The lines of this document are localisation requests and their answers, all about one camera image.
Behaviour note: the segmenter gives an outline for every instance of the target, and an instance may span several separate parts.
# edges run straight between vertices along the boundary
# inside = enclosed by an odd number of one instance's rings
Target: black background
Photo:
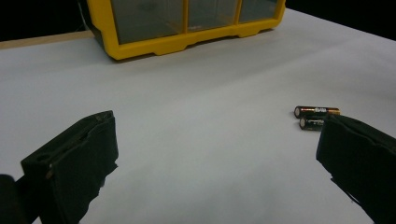
[[[8,0],[0,12],[0,41],[85,30],[78,1]],[[396,40],[394,7],[384,1],[287,0],[286,7]]]

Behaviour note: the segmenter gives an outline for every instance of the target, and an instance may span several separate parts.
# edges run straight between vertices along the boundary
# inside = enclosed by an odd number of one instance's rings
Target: yellow frame
[[[134,56],[154,53],[164,55],[167,53],[184,50],[188,45],[201,41],[220,38],[224,36],[246,37],[256,35],[259,31],[278,26],[285,11],[286,0],[278,0],[275,16],[262,21],[239,23],[239,14],[242,1],[238,0],[237,13],[233,25],[214,28],[209,30],[190,32],[188,31],[188,5],[189,0],[183,1],[183,33],[170,35],[149,40],[142,40],[127,44],[119,44],[116,23],[110,0],[87,0],[91,14],[92,25],[101,32],[105,52],[116,60],[131,58]]]

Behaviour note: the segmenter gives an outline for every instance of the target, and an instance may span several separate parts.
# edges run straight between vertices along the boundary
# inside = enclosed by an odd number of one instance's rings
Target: white table
[[[119,168],[82,224],[371,224],[292,110],[335,106],[396,136],[395,87],[395,41],[289,9],[270,32],[123,63],[93,38],[3,49],[0,171],[20,178],[23,158],[113,110]]]

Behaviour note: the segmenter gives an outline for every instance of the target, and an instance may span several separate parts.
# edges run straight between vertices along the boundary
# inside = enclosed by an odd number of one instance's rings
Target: copper battery
[[[308,116],[322,116],[325,117],[328,114],[340,115],[341,111],[334,107],[320,107],[320,106],[304,106],[297,105],[294,109],[294,116],[297,119]]]
[[[324,124],[324,117],[302,117],[300,118],[300,128],[309,131],[321,131]]]

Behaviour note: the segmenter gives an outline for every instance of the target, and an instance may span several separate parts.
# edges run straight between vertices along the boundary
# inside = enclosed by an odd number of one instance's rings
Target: battery
[[[321,131],[325,117],[302,117],[300,118],[300,128],[309,131]]]
[[[305,116],[322,116],[325,117],[328,114],[340,115],[341,111],[334,107],[320,107],[320,106],[305,106],[297,105],[294,109],[294,116],[300,119]]]

